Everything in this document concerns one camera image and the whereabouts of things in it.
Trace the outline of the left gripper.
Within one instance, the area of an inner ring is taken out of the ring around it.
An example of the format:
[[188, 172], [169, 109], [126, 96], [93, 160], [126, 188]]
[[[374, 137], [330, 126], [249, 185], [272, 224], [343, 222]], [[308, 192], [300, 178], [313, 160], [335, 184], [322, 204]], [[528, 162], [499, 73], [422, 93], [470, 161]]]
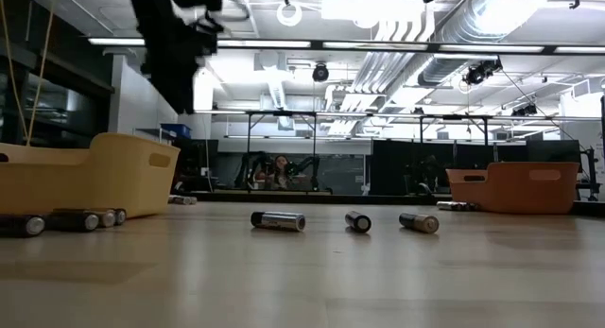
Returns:
[[[151, 11], [140, 19], [147, 51], [141, 71], [176, 113], [194, 110], [194, 77], [204, 58], [217, 51], [221, 32], [222, 25], [208, 11], [189, 24], [175, 14]], [[183, 92], [177, 70], [182, 71]]]

